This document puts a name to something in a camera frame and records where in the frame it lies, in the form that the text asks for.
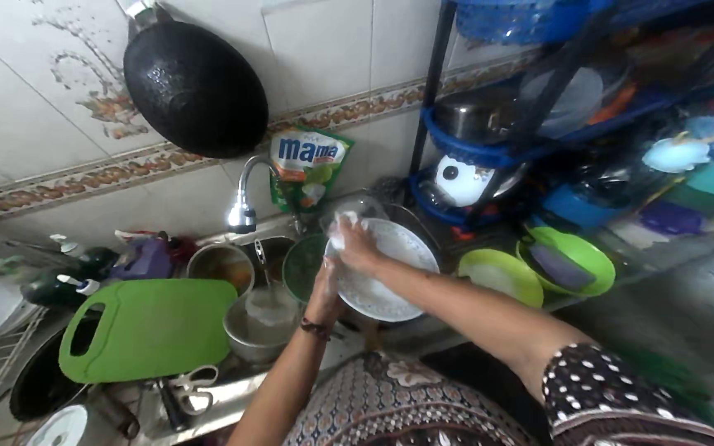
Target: cutting board handle hole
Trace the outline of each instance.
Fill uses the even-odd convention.
[[[104,309],[105,305],[99,302],[85,311],[82,317],[84,324],[79,324],[71,339],[71,356],[84,356],[90,349]]]

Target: green bowl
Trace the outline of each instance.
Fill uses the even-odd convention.
[[[592,298],[608,291],[616,281],[616,268],[613,262],[596,246],[572,234],[565,234],[556,229],[541,226],[530,230],[531,236],[541,243],[548,244],[565,256],[572,259],[575,263],[589,271],[597,278],[594,282],[583,287],[580,291],[570,291],[561,288],[558,285],[550,282],[541,276],[536,270],[533,273],[541,282],[542,287],[550,289],[558,293],[571,294],[582,298]],[[522,241],[516,242],[516,257],[521,261],[525,261],[520,253]]]
[[[294,299],[307,304],[316,274],[324,261],[324,248],[329,238],[315,234],[299,240],[283,260],[283,283]]]
[[[489,283],[482,282],[482,278],[476,276],[475,271],[471,271],[471,268],[476,265],[490,265],[500,268],[512,280],[514,295],[517,300],[534,308],[542,307],[544,291],[542,291],[542,286],[536,279],[536,273],[525,262],[494,249],[476,249],[462,256],[459,260],[459,268],[456,271],[456,275],[459,277],[468,276],[472,283],[480,287],[491,288]]]

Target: polka dot sleeve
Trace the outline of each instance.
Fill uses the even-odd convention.
[[[556,352],[542,381],[557,444],[582,444],[590,437],[624,443],[649,435],[714,444],[713,428],[596,345],[571,344]]]

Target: scissors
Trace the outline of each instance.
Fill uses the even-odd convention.
[[[211,392],[198,391],[198,387],[211,386],[219,377],[219,368],[214,365],[200,366],[189,373],[178,375],[170,380],[170,385],[175,387],[173,393],[181,405],[181,409],[190,415],[200,415],[213,405],[213,395]],[[199,399],[205,401],[200,406]]]

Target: bracelet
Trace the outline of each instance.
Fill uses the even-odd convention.
[[[299,327],[302,328],[304,332],[308,332],[319,339],[329,341],[330,328],[327,328],[321,324],[314,324],[308,318],[302,318],[299,322]]]

